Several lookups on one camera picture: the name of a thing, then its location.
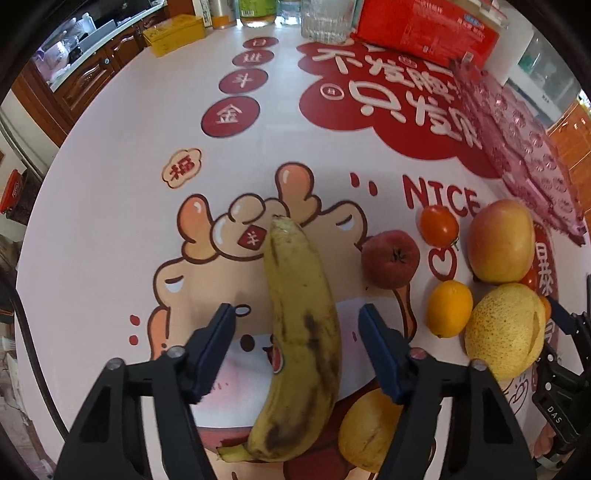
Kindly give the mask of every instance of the sink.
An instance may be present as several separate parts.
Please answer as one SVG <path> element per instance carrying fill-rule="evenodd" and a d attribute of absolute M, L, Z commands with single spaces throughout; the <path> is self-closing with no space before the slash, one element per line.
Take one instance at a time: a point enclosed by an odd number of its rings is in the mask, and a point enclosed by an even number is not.
<path fill-rule="evenodd" d="M 108 21 L 105 25 L 100 28 L 97 28 L 94 32 L 88 35 L 84 40 L 79 43 L 79 47 L 84 53 L 86 50 L 91 48 L 95 43 L 99 40 L 110 35 L 115 29 L 117 28 L 117 24 L 115 20 Z"/>

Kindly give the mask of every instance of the kitchen cabinet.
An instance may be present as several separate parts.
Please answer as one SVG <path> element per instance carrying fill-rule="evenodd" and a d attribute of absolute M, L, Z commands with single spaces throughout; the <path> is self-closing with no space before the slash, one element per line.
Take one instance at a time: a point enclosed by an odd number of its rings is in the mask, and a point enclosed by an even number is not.
<path fill-rule="evenodd" d="M 104 86 L 119 70 L 106 48 L 100 48 L 55 91 L 55 96 L 74 120 L 90 105 Z"/>
<path fill-rule="evenodd" d="M 139 41 L 140 33 L 135 25 L 123 30 L 105 46 L 105 50 L 114 62 L 113 67 L 120 70 L 133 60 L 144 49 Z"/>
<path fill-rule="evenodd" d="M 159 24 L 160 22 L 163 22 L 167 18 L 168 18 L 167 11 L 165 8 L 163 8 L 162 10 L 158 10 L 157 12 L 154 12 L 153 14 L 148 15 L 146 18 L 144 18 L 143 20 L 140 20 L 138 23 L 136 23 L 137 30 L 138 30 L 138 42 L 142 46 L 142 48 L 147 47 L 146 40 L 145 40 L 144 36 L 142 35 L 142 32 L 144 30 L 152 28 L 154 25 Z"/>
<path fill-rule="evenodd" d="M 32 61 L 12 85 L 25 110 L 49 138 L 61 147 L 82 112 L 113 77 L 144 48 L 142 32 L 170 16 L 168 7 L 138 20 L 113 38 L 101 41 L 92 54 L 52 92 Z"/>
<path fill-rule="evenodd" d="M 549 130 L 558 153 L 569 169 L 571 182 L 579 193 L 587 227 L 591 226 L 591 118 L 579 105 L 571 104 Z"/>
<path fill-rule="evenodd" d="M 155 24 L 163 22 L 167 18 L 166 8 L 163 8 L 162 10 L 158 10 L 157 12 L 148 15 L 143 20 L 140 20 L 136 25 L 138 26 L 139 31 L 143 32 L 144 30 L 153 27 Z"/>

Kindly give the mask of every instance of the ripe banana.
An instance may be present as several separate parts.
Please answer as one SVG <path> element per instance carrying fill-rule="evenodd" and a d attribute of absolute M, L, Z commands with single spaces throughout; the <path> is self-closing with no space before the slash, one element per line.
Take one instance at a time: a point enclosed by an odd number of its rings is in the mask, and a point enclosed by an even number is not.
<path fill-rule="evenodd" d="M 288 217 L 273 218 L 265 242 L 274 376 L 246 443 L 217 450 L 227 462 L 301 455 L 325 427 L 339 393 L 339 319 L 320 257 Z"/>

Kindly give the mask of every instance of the yellow box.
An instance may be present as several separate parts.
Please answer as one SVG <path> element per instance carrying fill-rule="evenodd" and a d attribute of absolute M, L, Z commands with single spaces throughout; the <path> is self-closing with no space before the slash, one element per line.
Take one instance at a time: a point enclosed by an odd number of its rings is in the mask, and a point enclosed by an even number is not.
<path fill-rule="evenodd" d="M 201 40 L 205 35 L 203 18 L 187 14 L 177 15 L 144 30 L 146 43 L 157 57 Z"/>

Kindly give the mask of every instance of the red box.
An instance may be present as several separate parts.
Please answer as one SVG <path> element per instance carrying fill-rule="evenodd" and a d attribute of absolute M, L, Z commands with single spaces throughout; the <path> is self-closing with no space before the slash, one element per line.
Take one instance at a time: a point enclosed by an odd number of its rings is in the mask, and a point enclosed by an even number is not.
<path fill-rule="evenodd" d="M 506 26 L 502 12 L 483 5 L 470 0 L 365 0 L 356 38 L 444 67 L 459 59 L 482 68 Z"/>

